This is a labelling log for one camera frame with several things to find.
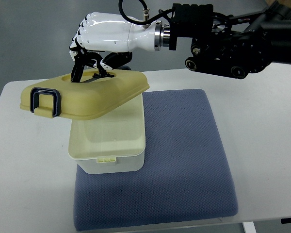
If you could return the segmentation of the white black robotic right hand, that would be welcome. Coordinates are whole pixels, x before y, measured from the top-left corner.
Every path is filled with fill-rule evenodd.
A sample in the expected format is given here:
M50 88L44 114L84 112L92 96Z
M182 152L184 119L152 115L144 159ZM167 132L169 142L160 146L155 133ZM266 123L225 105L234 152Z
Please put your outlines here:
M79 24L69 53L74 61L71 82L81 80L84 67L98 69L95 78L108 77L109 70L132 60L135 49L157 51L169 45L170 27L154 20L142 25L133 17L93 12Z

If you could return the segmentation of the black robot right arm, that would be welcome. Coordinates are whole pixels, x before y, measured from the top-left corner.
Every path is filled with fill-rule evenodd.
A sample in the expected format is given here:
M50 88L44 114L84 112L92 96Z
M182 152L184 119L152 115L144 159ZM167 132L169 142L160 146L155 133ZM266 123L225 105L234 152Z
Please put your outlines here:
M243 79L263 71L270 63L291 64L291 8L274 1L268 8L240 16L226 16L213 10L211 4L173 4L144 20L121 16L128 22L148 26L163 17L168 21L159 27L158 46L175 50L180 37L190 38L191 57L185 66L194 72Z

